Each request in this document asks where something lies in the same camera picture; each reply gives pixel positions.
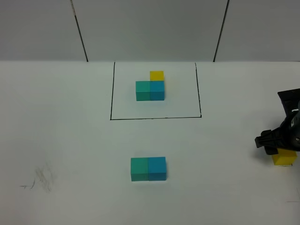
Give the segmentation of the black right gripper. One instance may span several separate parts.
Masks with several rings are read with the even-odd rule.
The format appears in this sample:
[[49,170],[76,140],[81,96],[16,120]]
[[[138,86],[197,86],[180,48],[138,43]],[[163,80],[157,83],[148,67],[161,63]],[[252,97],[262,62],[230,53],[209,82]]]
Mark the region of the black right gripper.
[[285,111],[285,119],[274,130],[264,130],[255,138],[257,148],[263,147],[266,154],[276,155],[279,150],[300,150],[300,90],[277,93]]

